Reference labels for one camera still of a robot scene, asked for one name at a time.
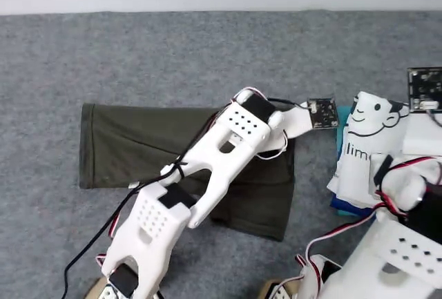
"wire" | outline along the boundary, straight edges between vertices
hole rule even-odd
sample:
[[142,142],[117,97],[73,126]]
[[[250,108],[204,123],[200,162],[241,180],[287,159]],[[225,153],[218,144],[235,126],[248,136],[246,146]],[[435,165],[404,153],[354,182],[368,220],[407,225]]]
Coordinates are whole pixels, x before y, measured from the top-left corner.
[[108,226],[113,222],[113,220],[117,217],[119,212],[123,209],[123,207],[126,205],[126,203],[135,195],[138,194],[138,192],[145,186],[148,186],[152,183],[159,182],[160,180],[163,180],[167,178],[168,176],[172,175],[175,170],[180,166],[180,162],[184,158],[187,151],[195,144],[195,142],[200,138],[201,134],[205,131],[206,126],[211,122],[211,120],[216,116],[218,112],[212,114],[204,123],[204,125],[198,130],[198,132],[195,134],[195,136],[192,138],[192,140],[189,142],[189,144],[186,146],[184,151],[180,154],[180,156],[175,160],[173,163],[173,166],[170,171],[167,173],[151,178],[149,180],[140,181],[140,183],[132,189],[126,197],[119,203],[117,208],[114,210],[112,215],[105,221],[103,226],[99,229],[99,231],[92,237],[92,239],[84,246],[84,248],[66,265],[66,268],[64,269],[63,276],[64,276],[64,292],[61,299],[65,299],[68,295],[69,290],[69,282],[68,282],[68,273],[70,268],[77,263],[77,261],[94,245],[94,243],[98,240],[98,238],[105,232],[105,230],[108,228]]
[[104,254],[104,253],[98,254],[95,257],[95,261],[100,267],[103,266],[104,259],[106,259],[106,254]]
[[338,227],[336,227],[335,229],[327,232],[325,235],[322,235],[316,239],[313,239],[306,247],[305,249],[305,259],[306,261],[308,261],[308,263],[310,264],[310,266],[313,268],[315,274],[316,274],[316,279],[317,279],[317,283],[318,283],[318,288],[317,288],[317,292],[316,292],[316,297],[319,295],[320,292],[320,287],[321,287],[321,277],[320,277],[320,272],[319,272],[319,268],[318,266],[316,266],[316,264],[313,262],[313,260],[310,257],[310,249],[311,246],[315,243],[315,242],[320,242],[322,240],[326,240],[329,238],[332,238],[336,235],[339,235],[343,232],[346,232],[346,230],[349,229],[353,229],[356,228],[357,226],[360,226],[364,223],[366,223],[366,221],[370,220],[373,215],[376,213],[376,210],[379,208],[385,207],[385,204],[383,202],[378,203],[377,205],[375,205],[372,209],[372,212],[368,215],[365,216],[364,218],[361,218],[358,221],[355,222],[351,222],[351,223],[346,223],[346,224],[342,224]]
[[304,260],[304,257],[300,254],[295,255],[295,260],[297,263],[301,265],[301,267],[307,266],[307,262]]
[[252,92],[258,94],[261,98],[267,100],[266,96],[265,96],[260,90],[258,90],[258,89],[255,88],[255,87],[252,87],[252,86],[244,87],[242,90],[240,90],[238,93],[235,94],[235,96],[232,98],[232,100],[235,101],[235,100],[236,100],[236,97],[237,97],[239,94],[241,94],[242,92],[244,92],[245,90],[251,90]]
[[287,137],[287,133],[285,132],[285,130],[282,130],[282,134],[284,135],[284,146],[275,155],[272,155],[269,157],[264,157],[259,154],[256,154],[256,157],[258,157],[264,161],[268,161],[268,160],[276,159],[279,155],[283,154],[287,150],[287,147],[289,145],[289,138]]
[[110,224],[108,236],[112,239],[115,235],[115,229],[117,228],[117,224],[118,224],[120,215],[121,215],[121,213],[118,213],[118,215],[113,219],[112,223]]
[[309,107],[301,106],[300,104],[298,104],[296,102],[286,100],[286,99],[280,99],[278,97],[269,97],[267,100],[270,102],[279,102],[280,104],[291,104],[292,106],[297,106],[298,108],[301,108],[301,109],[309,109]]
[[304,278],[304,276],[296,276],[296,277],[292,277],[292,278],[287,278],[286,280],[283,280],[281,283],[278,284],[278,286],[276,286],[273,290],[272,290],[272,294],[270,295],[269,299],[274,299],[276,294],[278,293],[279,289],[281,287],[284,286],[284,284],[287,284],[288,282],[294,281],[294,280],[302,280]]
[[390,172],[391,170],[394,170],[394,169],[405,168],[406,166],[412,166],[413,164],[423,162],[423,161],[428,161],[428,160],[434,160],[434,157],[423,156],[423,157],[417,157],[416,159],[401,162],[401,163],[397,164],[396,166],[392,166],[391,168],[389,168],[387,170],[387,173]]
[[428,116],[430,116],[431,120],[432,120],[434,123],[436,123],[437,126],[439,126],[439,127],[442,128],[442,123],[441,123],[440,121],[437,120],[436,115],[435,115],[432,111],[427,110],[427,114],[428,114]]
[[397,205],[394,203],[393,199],[390,198],[387,194],[385,194],[384,192],[382,192],[381,190],[377,190],[376,194],[379,195],[379,197],[381,197],[382,202],[385,203],[385,206],[387,207],[388,211],[397,216],[398,218],[404,218],[405,216],[407,216],[408,214],[401,211]]

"olive green cloth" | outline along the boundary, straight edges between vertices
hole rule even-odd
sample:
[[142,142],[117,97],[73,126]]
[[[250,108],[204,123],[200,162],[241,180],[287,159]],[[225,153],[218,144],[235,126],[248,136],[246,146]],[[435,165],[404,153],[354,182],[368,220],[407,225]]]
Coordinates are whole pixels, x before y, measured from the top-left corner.
[[[141,108],[84,104],[81,112],[80,187],[127,187],[158,176],[216,109]],[[204,194],[210,172],[180,185]],[[215,221],[247,233],[282,240],[294,191],[294,141],[273,160],[253,158],[211,212]]]

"red and white wire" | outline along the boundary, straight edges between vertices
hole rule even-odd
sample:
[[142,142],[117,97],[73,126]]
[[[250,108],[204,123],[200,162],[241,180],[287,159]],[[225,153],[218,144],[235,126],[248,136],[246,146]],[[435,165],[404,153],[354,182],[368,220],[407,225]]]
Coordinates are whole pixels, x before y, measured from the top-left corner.
[[361,218],[359,221],[356,222],[352,222],[352,223],[347,223],[347,224],[343,224],[338,226],[337,228],[327,232],[325,235],[322,235],[316,239],[313,239],[306,247],[305,249],[305,259],[306,261],[308,261],[308,263],[310,264],[310,266],[312,267],[312,269],[314,270],[315,274],[316,274],[316,279],[317,279],[317,283],[318,283],[318,288],[317,288],[317,292],[316,292],[316,297],[318,297],[319,292],[320,292],[320,287],[321,287],[321,277],[320,277],[320,272],[319,272],[319,268],[318,266],[316,266],[316,264],[313,262],[313,260],[310,257],[310,249],[311,246],[315,243],[315,242],[320,242],[322,240],[326,240],[329,238],[332,238],[336,235],[339,235],[343,232],[346,232],[346,230],[349,229],[353,229],[356,228],[357,226],[360,226],[364,223],[366,223],[366,221],[370,220],[376,213],[376,210],[379,208],[385,207],[385,204],[383,202],[378,203],[377,205],[375,205],[372,209],[372,212],[368,215],[365,216],[364,218]]
[[407,216],[407,213],[400,210],[397,205],[394,203],[393,199],[390,198],[388,195],[386,195],[382,191],[376,191],[376,194],[378,194],[381,199],[384,201],[384,203],[387,205],[388,210],[395,216]]
[[102,254],[98,254],[98,255],[95,257],[95,261],[96,261],[96,263],[97,263],[100,267],[103,266],[104,259],[106,259],[106,254],[104,254],[104,253],[102,253]]
[[255,88],[255,87],[252,87],[252,86],[247,86],[247,87],[244,87],[242,90],[240,90],[238,93],[236,93],[235,96],[233,97],[232,101],[235,101],[235,100],[236,100],[236,97],[237,97],[239,94],[241,94],[242,92],[244,92],[245,90],[251,90],[251,91],[254,92],[255,94],[258,94],[261,98],[267,100],[266,96],[265,96],[260,90],[258,90],[258,89]]
[[296,260],[296,262],[298,262],[301,265],[302,268],[307,266],[307,262],[305,261],[305,259],[302,255],[296,254],[295,260]]
[[412,166],[413,164],[420,163],[420,162],[423,162],[423,161],[428,161],[428,160],[434,160],[434,157],[432,157],[432,156],[423,156],[423,157],[418,157],[418,158],[413,159],[413,160],[404,161],[404,162],[401,162],[401,163],[397,164],[396,166],[392,166],[390,169],[388,169],[388,171],[391,171],[391,170],[394,170],[394,169],[399,169],[399,168],[405,168],[406,166]]
[[108,236],[109,236],[110,238],[112,238],[112,239],[114,238],[115,230],[116,230],[117,225],[118,225],[118,221],[119,221],[119,213],[118,213],[118,215],[113,219],[113,221],[112,221],[112,223],[110,224],[110,227],[109,227]]

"cartoon character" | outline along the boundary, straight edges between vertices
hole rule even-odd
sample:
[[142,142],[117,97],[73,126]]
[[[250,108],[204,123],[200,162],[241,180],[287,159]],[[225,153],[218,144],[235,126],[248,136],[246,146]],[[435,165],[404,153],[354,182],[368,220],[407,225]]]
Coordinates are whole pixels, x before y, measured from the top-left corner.
[[349,127],[348,134],[370,137],[385,128],[395,127],[408,114],[409,108],[406,104],[361,92],[355,97],[346,123]]

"robotic arm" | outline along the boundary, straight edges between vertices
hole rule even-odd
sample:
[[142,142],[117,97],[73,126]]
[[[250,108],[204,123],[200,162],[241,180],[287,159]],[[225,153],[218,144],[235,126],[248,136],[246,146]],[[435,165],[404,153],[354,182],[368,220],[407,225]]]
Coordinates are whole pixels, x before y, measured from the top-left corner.
[[[337,125],[332,99],[309,100],[281,112],[259,91],[240,91],[184,155],[180,169],[140,190],[102,265],[102,273],[114,291],[106,288],[99,299],[154,298],[184,228],[197,227],[210,214],[253,157],[279,150],[277,156],[287,147],[288,139],[313,128]],[[233,147],[228,153],[223,149],[226,144]],[[161,174],[172,168],[173,164],[165,166]],[[206,193],[196,201],[178,182],[182,176],[202,169],[209,169],[211,177]]]

